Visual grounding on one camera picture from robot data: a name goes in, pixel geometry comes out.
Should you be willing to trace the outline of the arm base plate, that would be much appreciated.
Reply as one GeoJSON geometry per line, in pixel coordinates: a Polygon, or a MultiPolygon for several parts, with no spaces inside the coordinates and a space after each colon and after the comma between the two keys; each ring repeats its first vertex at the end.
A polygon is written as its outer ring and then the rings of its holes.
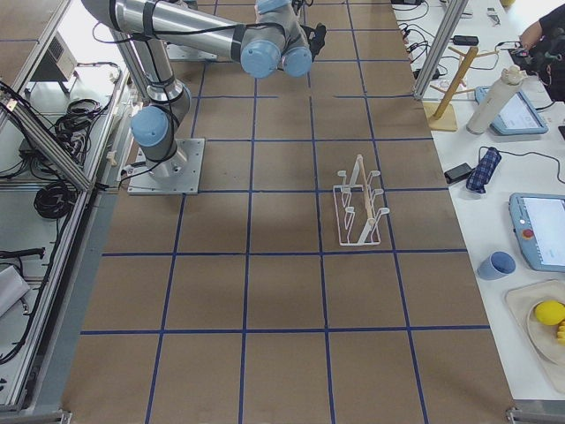
{"type": "Polygon", "coordinates": [[[200,173],[204,156],[204,139],[176,139],[177,152],[154,169],[146,164],[146,157],[138,148],[137,157],[142,165],[130,172],[127,192],[131,195],[190,194],[199,192],[200,173]]]}

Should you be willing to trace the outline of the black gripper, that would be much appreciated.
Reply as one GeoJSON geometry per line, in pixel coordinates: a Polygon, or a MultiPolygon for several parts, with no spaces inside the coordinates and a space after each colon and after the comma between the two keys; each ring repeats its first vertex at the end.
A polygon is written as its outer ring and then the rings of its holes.
{"type": "Polygon", "coordinates": [[[327,28],[323,24],[317,24],[316,27],[305,26],[305,36],[308,40],[312,60],[314,60],[325,47],[326,34],[327,28]]]}

